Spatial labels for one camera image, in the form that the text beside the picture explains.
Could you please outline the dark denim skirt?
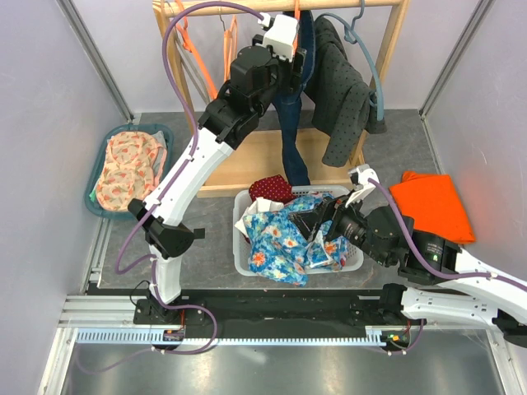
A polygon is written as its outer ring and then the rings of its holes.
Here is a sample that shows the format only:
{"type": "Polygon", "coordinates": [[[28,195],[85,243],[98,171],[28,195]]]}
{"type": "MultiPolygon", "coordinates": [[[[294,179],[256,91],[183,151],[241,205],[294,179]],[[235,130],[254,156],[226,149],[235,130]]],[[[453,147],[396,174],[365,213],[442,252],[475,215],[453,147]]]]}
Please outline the dark denim skirt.
{"type": "Polygon", "coordinates": [[[276,95],[273,106],[277,112],[282,132],[282,164],[287,180],[292,186],[305,186],[310,185],[308,169],[296,147],[296,137],[302,107],[301,93],[306,88],[315,68],[315,28],[312,11],[301,11],[298,45],[301,49],[306,50],[300,88],[288,95],[276,95]]]}

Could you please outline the blue floral skirt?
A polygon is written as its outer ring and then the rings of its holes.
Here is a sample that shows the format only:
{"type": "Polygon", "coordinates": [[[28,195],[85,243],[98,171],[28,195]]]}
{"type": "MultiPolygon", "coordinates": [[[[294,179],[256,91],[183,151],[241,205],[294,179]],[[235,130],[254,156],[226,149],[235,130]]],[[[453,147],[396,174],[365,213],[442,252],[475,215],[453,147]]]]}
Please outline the blue floral skirt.
{"type": "Polygon", "coordinates": [[[282,210],[246,216],[244,223],[250,239],[250,270],[259,276],[294,286],[307,284],[308,269],[341,271],[351,245],[343,237],[324,242],[324,235],[331,225],[329,221],[321,225],[315,239],[308,243],[287,218],[292,212],[311,210],[331,196],[330,193],[309,193],[284,204],[282,210]]]}

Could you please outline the red polka dot skirt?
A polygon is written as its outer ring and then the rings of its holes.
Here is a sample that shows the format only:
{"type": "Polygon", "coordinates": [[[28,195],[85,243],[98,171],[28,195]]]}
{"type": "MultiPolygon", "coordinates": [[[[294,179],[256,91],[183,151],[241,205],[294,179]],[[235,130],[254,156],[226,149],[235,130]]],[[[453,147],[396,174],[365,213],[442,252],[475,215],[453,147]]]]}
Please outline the red polka dot skirt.
{"type": "Polygon", "coordinates": [[[249,188],[249,195],[252,201],[265,198],[284,204],[295,198],[292,186],[280,174],[255,181],[249,188]]]}

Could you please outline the orange hanger of floral skirt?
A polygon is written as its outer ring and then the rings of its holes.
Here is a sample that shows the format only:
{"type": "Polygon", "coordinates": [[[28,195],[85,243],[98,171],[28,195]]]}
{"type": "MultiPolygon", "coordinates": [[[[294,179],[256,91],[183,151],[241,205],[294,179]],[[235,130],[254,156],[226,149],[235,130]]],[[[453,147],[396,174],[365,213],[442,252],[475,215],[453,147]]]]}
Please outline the orange hanger of floral skirt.
{"type": "Polygon", "coordinates": [[[223,34],[223,79],[227,81],[230,78],[230,66],[236,59],[238,47],[238,23],[236,16],[231,19],[231,24],[223,34]]]}

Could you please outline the grey metal hanger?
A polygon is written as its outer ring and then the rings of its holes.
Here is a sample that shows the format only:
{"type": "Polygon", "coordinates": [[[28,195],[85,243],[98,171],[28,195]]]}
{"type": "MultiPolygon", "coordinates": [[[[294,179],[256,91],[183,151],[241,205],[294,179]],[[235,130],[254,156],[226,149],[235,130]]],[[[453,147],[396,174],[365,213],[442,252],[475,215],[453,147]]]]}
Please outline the grey metal hanger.
{"type": "MultiPolygon", "coordinates": [[[[193,41],[189,35],[188,18],[185,17],[182,23],[176,25],[176,31],[180,34],[182,39],[182,49],[184,54],[190,54],[192,60],[188,62],[192,70],[193,77],[197,78],[194,83],[202,96],[203,101],[208,104],[211,100],[217,98],[218,90],[212,77],[205,65],[200,53],[198,52],[193,41]]],[[[230,65],[235,58],[237,50],[237,20],[234,16],[230,29],[223,31],[223,80],[226,81],[230,77],[230,65]]]]}

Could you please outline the orange hanger of white skirt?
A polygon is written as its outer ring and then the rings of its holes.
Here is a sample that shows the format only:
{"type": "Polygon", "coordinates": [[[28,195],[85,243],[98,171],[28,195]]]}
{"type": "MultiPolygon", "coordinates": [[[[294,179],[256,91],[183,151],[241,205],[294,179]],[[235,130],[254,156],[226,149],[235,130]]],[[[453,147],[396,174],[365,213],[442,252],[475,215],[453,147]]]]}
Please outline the orange hanger of white skirt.
{"type": "Polygon", "coordinates": [[[189,32],[188,32],[188,19],[185,16],[183,19],[183,24],[178,24],[177,30],[179,31],[182,39],[183,39],[183,47],[185,50],[190,52],[194,60],[202,74],[203,81],[206,84],[206,89],[208,93],[208,97],[210,100],[215,99],[217,97],[217,88],[215,87],[214,82],[212,81],[212,78],[208,72],[207,67],[205,66],[204,61],[202,60],[201,55],[199,54],[197,48],[195,47],[193,41],[190,39],[189,32]]]}

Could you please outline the orange hanger of denim skirt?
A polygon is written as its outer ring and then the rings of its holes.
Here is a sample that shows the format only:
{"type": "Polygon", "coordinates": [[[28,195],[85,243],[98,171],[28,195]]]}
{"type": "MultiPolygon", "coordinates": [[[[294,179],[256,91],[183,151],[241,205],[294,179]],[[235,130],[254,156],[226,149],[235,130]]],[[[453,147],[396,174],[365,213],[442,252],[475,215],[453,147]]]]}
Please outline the orange hanger of denim skirt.
{"type": "Polygon", "coordinates": [[[296,22],[297,22],[296,37],[295,37],[295,40],[293,42],[293,49],[296,50],[297,49],[297,45],[298,45],[299,34],[300,34],[300,20],[301,20],[300,0],[295,0],[294,1],[293,12],[294,12],[294,17],[295,17],[296,22]]]}

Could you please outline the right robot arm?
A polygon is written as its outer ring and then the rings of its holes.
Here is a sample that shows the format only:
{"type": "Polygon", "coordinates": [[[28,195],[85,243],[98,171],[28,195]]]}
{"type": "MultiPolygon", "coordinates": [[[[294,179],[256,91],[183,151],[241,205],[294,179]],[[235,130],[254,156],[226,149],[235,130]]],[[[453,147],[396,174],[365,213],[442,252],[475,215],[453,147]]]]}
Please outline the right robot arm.
{"type": "Polygon", "coordinates": [[[377,303],[379,318],[389,324],[404,316],[411,320],[451,318],[481,323],[501,331],[505,341],[526,345],[526,283],[474,257],[459,245],[426,231],[415,230],[413,219],[394,203],[368,215],[360,204],[326,197],[289,220],[308,242],[322,235],[340,237],[383,267],[396,266],[400,277],[415,285],[439,286],[455,292],[434,296],[421,289],[388,286],[377,303]]]}

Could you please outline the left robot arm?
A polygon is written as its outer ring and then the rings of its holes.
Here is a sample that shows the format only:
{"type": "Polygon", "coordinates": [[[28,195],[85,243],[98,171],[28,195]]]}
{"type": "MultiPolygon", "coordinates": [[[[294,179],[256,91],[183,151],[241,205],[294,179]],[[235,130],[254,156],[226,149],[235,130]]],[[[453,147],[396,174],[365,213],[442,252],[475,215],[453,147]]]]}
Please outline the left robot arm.
{"type": "Polygon", "coordinates": [[[162,323],[180,316],[180,269],[195,233],[182,220],[189,204],[213,171],[258,126],[273,98],[301,84],[307,52],[297,48],[284,58],[275,44],[243,48],[226,80],[198,121],[197,131],[169,174],[144,200],[132,200],[129,211],[145,232],[152,260],[152,314],[162,323]]]}

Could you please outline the blue-grey hanger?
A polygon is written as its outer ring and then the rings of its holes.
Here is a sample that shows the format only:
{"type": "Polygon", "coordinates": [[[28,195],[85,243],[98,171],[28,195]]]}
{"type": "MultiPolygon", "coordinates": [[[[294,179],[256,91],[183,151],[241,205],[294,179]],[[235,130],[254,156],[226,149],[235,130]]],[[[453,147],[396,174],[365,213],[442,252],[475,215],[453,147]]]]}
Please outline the blue-grey hanger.
{"type": "Polygon", "coordinates": [[[366,8],[366,1],[361,0],[359,2],[359,6],[360,6],[360,11],[358,12],[357,15],[355,15],[351,19],[350,23],[345,21],[341,16],[338,16],[332,12],[324,12],[320,15],[320,17],[328,17],[328,18],[338,21],[343,26],[344,40],[348,42],[350,45],[358,45],[359,48],[361,49],[361,52],[371,70],[371,75],[373,77],[373,81],[375,85],[375,94],[370,94],[370,105],[376,110],[376,120],[380,122],[385,118],[384,93],[382,90],[380,75],[377,71],[375,62],[373,61],[373,58],[368,48],[366,47],[365,43],[363,42],[360,35],[355,30],[356,22],[363,17],[363,14],[366,8]]]}

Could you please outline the dark grey dotted garment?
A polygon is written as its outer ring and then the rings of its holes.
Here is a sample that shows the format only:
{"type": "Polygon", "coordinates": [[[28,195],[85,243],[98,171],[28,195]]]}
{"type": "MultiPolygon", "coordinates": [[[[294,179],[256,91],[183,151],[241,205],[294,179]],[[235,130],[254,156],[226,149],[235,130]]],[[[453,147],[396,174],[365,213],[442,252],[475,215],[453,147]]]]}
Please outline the dark grey dotted garment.
{"type": "Polygon", "coordinates": [[[312,125],[329,136],[322,162],[331,167],[346,165],[361,133],[386,132],[377,118],[375,91],[347,60],[333,23],[323,16],[314,22],[315,68],[305,88],[314,102],[312,125]]]}

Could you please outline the white plastic laundry basket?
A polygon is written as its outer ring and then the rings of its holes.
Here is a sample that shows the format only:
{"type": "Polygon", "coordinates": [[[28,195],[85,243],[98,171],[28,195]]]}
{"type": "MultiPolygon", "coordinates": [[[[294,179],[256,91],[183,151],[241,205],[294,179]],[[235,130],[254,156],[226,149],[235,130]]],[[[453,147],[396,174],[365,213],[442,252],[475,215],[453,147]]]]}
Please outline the white plastic laundry basket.
{"type": "MultiPolygon", "coordinates": [[[[349,193],[349,190],[344,186],[329,184],[294,186],[291,191],[296,196],[314,192],[331,193],[334,196],[341,196],[349,193]]],[[[239,220],[242,217],[242,214],[251,204],[252,199],[248,189],[238,192],[235,196],[232,220],[239,220]]],[[[245,240],[244,236],[238,230],[233,231],[232,249],[234,265],[238,273],[246,277],[255,277],[256,273],[252,272],[249,268],[250,244],[245,240]]],[[[341,269],[341,272],[356,271],[362,266],[363,261],[363,252],[357,247],[351,246],[347,254],[347,261],[341,269]]]]}

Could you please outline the peach floral garment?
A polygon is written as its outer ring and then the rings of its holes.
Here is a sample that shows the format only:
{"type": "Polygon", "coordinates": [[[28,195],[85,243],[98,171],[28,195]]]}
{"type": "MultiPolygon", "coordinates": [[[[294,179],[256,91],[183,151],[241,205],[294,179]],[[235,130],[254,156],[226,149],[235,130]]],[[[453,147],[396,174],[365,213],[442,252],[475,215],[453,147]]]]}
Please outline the peach floral garment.
{"type": "Polygon", "coordinates": [[[105,211],[127,211],[133,199],[143,200],[158,187],[167,156],[162,131],[118,132],[107,142],[105,161],[96,178],[92,199],[105,211]]]}

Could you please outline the teal laundry basket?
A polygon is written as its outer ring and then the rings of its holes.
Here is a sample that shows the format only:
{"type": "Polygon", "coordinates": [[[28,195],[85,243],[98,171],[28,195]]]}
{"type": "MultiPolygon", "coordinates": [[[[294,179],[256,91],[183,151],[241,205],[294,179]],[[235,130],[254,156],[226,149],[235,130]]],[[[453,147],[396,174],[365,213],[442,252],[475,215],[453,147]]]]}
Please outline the teal laundry basket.
{"type": "Polygon", "coordinates": [[[105,211],[102,209],[102,207],[99,205],[99,203],[92,199],[91,193],[94,191],[94,187],[96,185],[96,178],[100,175],[100,172],[102,171],[103,164],[105,161],[105,148],[107,145],[108,140],[117,134],[118,132],[122,131],[133,131],[133,130],[142,130],[149,134],[154,134],[158,131],[162,131],[164,133],[164,138],[166,140],[166,146],[168,149],[168,156],[167,156],[167,162],[166,167],[163,172],[161,180],[163,180],[166,175],[168,174],[168,167],[170,165],[171,159],[172,159],[172,148],[174,143],[174,133],[171,131],[170,128],[168,128],[164,124],[160,123],[143,123],[143,124],[132,124],[128,123],[125,125],[118,126],[117,128],[114,128],[110,132],[107,133],[107,135],[104,137],[103,142],[101,143],[99,152],[96,157],[96,162],[93,166],[88,185],[86,187],[86,191],[84,194],[84,202],[86,204],[86,208],[94,215],[105,218],[105,219],[111,219],[111,220],[132,220],[133,215],[127,210],[125,212],[110,212],[105,211]]]}

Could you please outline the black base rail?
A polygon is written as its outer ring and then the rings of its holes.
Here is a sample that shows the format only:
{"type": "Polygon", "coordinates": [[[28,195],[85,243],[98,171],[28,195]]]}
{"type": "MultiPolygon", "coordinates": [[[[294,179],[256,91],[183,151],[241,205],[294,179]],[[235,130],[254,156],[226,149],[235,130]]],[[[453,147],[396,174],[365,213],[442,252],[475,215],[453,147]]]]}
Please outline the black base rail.
{"type": "Polygon", "coordinates": [[[404,290],[186,290],[169,308],[141,298],[132,323],[182,325],[190,339],[363,337],[370,326],[419,327],[420,319],[403,316],[404,290]]]}

